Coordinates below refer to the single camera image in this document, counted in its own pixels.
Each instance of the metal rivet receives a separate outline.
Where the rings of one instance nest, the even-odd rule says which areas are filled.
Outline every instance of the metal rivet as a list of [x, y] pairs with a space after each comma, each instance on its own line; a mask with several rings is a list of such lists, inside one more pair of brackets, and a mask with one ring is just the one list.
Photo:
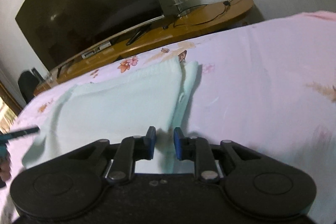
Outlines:
[[155, 187], [159, 185], [159, 182], [157, 180], [152, 180], [151, 182], [149, 182], [149, 185]]
[[210, 171], [210, 170], [208, 170], [208, 171], [204, 171], [204, 172], [202, 172], [202, 173], [201, 173], [201, 176], [202, 176], [202, 178], [205, 179], [205, 180], [213, 180], [213, 179], [215, 179], [215, 178], [218, 177], [218, 173], [215, 172], [215, 171]]
[[126, 177], [126, 174], [122, 171], [114, 171], [109, 175], [109, 178], [112, 180], [121, 180]]

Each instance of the bed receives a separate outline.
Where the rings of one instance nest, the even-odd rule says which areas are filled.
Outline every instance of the bed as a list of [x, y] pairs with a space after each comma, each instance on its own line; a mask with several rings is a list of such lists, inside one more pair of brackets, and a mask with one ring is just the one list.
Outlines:
[[[269, 20], [112, 63], [38, 95], [12, 130], [42, 125], [53, 103], [75, 84], [106, 81], [174, 56], [199, 63], [182, 130], [210, 143], [231, 139], [309, 173], [318, 189], [309, 216], [317, 223], [334, 223], [335, 13]], [[33, 139], [10, 142], [12, 177], [23, 169], [21, 159]], [[0, 203], [1, 223], [10, 223], [17, 214], [9, 187], [0, 190]]]

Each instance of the wooden tv stand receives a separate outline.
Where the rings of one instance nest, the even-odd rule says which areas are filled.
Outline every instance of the wooden tv stand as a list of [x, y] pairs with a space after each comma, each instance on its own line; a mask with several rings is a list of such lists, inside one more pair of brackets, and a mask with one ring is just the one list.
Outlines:
[[70, 66], [65, 65], [61, 70], [57, 80], [55, 80], [55, 71], [53, 71], [53, 82], [50, 85], [46, 82], [39, 85], [34, 95], [50, 89], [50, 86], [64, 83], [115, 61], [175, 42], [221, 31], [246, 17], [253, 6], [253, 0], [232, 0], [231, 6], [227, 6], [222, 15], [219, 14], [225, 10], [223, 2], [200, 6], [182, 18], [165, 18], [153, 23], [149, 32], [129, 46], [126, 46], [126, 43], [132, 33], [123, 35], [119, 37], [116, 44], [87, 59], [82, 59], [81, 56], [74, 58]]

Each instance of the folded towel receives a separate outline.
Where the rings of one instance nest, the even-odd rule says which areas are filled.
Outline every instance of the folded towel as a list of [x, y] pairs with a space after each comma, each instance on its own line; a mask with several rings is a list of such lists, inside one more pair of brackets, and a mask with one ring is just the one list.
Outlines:
[[171, 129], [181, 124], [197, 66], [173, 58], [106, 82], [74, 86], [53, 106], [23, 165], [33, 167], [98, 139], [119, 143], [144, 136], [154, 126], [154, 159], [138, 161], [135, 171], [171, 173]]

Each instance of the television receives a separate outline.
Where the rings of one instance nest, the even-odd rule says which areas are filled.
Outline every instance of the television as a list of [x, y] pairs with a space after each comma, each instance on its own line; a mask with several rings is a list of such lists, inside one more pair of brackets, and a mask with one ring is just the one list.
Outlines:
[[16, 22], [48, 70], [163, 18], [158, 0], [25, 0]]

